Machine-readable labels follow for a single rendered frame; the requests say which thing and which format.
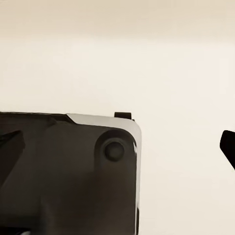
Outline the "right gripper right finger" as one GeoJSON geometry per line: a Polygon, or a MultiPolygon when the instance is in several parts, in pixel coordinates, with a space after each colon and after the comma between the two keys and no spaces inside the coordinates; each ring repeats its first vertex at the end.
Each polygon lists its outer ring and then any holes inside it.
{"type": "Polygon", "coordinates": [[[235,169],[235,132],[224,130],[219,147],[235,169]]]}

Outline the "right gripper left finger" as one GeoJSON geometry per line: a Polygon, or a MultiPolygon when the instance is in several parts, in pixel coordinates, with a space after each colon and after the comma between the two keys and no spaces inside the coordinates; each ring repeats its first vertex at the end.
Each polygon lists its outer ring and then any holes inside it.
{"type": "Polygon", "coordinates": [[[0,136],[0,188],[25,150],[21,130],[0,136]]]}

